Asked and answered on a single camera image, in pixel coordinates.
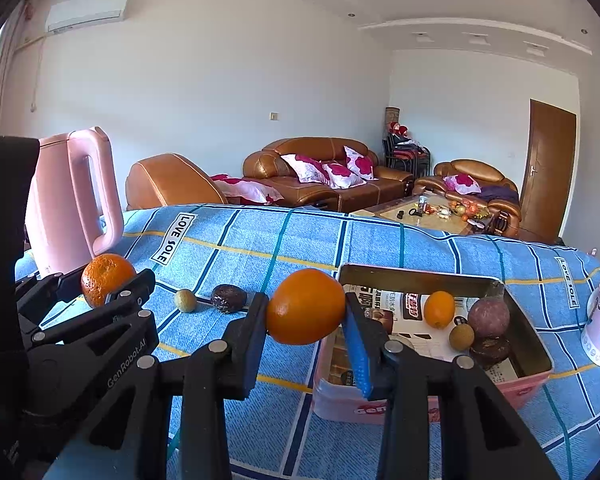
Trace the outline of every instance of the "newspaper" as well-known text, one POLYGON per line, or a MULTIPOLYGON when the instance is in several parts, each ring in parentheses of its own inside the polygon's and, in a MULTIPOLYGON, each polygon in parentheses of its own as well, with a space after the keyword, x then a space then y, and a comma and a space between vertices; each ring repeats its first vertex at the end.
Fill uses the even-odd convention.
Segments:
MULTIPOLYGON (((344 285, 344 291, 355 293, 360 305, 367 312, 375 309, 391 311, 394 316, 392 338, 407 338, 418 354, 442 361, 452 361, 456 356, 463 354, 451 348, 449 333, 455 326, 467 322, 469 309, 479 299, 454 298, 454 319, 447 327, 438 330, 429 326, 422 316, 428 295, 392 292, 360 285, 344 285)), ((487 375, 494 383, 518 378, 509 359, 492 367, 487 371, 487 375)))

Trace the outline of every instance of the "chair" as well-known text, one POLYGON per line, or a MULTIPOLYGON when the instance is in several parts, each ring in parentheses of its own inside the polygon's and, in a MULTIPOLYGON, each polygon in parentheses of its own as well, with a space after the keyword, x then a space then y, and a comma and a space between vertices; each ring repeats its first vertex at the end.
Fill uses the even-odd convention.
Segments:
POLYGON ((396 148, 395 138, 391 134, 382 140, 385 165, 388 168, 408 171, 416 178, 429 173, 431 154, 424 147, 399 146, 396 148))
POLYGON ((125 183, 128 210, 165 205, 227 204, 209 176, 189 159, 163 153, 138 160, 125 183))
MULTIPOLYGON (((436 164, 433 173, 433 175, 416 179, 413 185, 414 194, 420 194, 428 190, 453 200, 462 200, 462 195, 455 191, 449 191, 443 180, 446 176, 459 173, 471 175, 480 187, 503 186, 518 193, 518 188, 512 180, 509 180, 493 166, 480 160, 458 158, 451 162, 440 162, 436 164)), ((506 227, 504 229, 499 228, 497 231, 502 232, 504 237, 517 238, 520 222, 522 222, 522 213, 518 204, 500 199, 485 202, 479 198, 472 197, 472 200, 486 206, 494 218, 506 218, 506 227), (507 215, 500 215, 501 212, 505 212, 507 215)))

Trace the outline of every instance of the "blue gripper pad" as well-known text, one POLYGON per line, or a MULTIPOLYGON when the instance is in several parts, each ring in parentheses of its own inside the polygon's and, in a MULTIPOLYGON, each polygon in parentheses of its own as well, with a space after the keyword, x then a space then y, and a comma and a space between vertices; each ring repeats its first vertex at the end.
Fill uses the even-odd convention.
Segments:
POLYGON ((347 353, 351 363, 353 377, 356 380, 356 386, 362 390, 365 398, 371 394, 371 376, 369 375, 369 358, 366 355, 365 346, 362 343, 360 330, 353 319, 353 313, 349 305, 346 306, 346 314, 342 321, 342 331, 347 343, 347 353))

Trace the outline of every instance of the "leather armchair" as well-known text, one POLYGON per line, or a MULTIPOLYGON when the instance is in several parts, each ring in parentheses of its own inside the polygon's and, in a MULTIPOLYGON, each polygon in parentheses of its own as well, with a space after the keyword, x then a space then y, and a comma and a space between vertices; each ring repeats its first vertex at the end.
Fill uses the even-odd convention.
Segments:
POLYGON ((411 173, 378 166, 378 157, 362 142, 337 137, 295 137, 276 140, 258 152, 251 153, 242 165, 242 173, 245 177, 257 179, 276 188, 285 198, 282 204, 284 206, 315 205, 321 209, 340 212, 357 211, 401 198, 405 195, 406 187, 413 182, 411 173), (344 146, 349 146, 371 159, 377 180, 349 189, 331 189, 315 183, 304 184, 282 158, 282 155, 300 153, 315 160, 335 161, 346 166, 344 146))
POLYGON ((189 159, 163 153, 138 160, 125 182, 128 210, 164 205, 227 204, 209 176, 189 159))
MULTIPOLYGON (((458 158, 451 162, 440 162, 439 164, 436 164, 433 173, 433 175, 416 179, 413 185, 414 194, 420 194, 428 190, 451 198, 452 200, 461 200, 463 196, 454 191, 449 191, 446 188, 444 180, 442 180, 446 176, 459 173, 471 175, 481 187, 506 186, 509 187, 509 189, 518 192, 518 188, 512 180, 509 180, 493 166, 481 162, 480 160, 458 158)), ((482 205, 486 206, 494 216, 499 215, 500 212, 507 213, 509 215, 509 220, 507 229, 503 234, 507 238, 518 237, 518 230, 520 228, 520 222, 522 221, 522 213, 520 212, 519 205, 508 202, 507 200, 491 200, 489 203, 475 197, 472 197, 472 200, 482 203, 482 205)))

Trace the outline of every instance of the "mandarin orange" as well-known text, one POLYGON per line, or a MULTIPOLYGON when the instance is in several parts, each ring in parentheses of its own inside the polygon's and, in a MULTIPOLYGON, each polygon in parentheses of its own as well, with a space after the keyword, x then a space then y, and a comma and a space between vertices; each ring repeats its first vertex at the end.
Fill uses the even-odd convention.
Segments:
POLYGON ((296 270, 273 293, 267 330, 279 343, 308 345, 328 336, 344 318, 342 285, 317 269, 296 270))
POLYGON ((451 323, 455 314, 454 297, 444 290, 434 292, 424 303, 424 321, 433 328, 444 328, 451 323))
POLYGON ((119 254, 100 254, 82 272, 82 293, 91 308, 104 305, 107 294, 136 275, 131 262, 119 254))

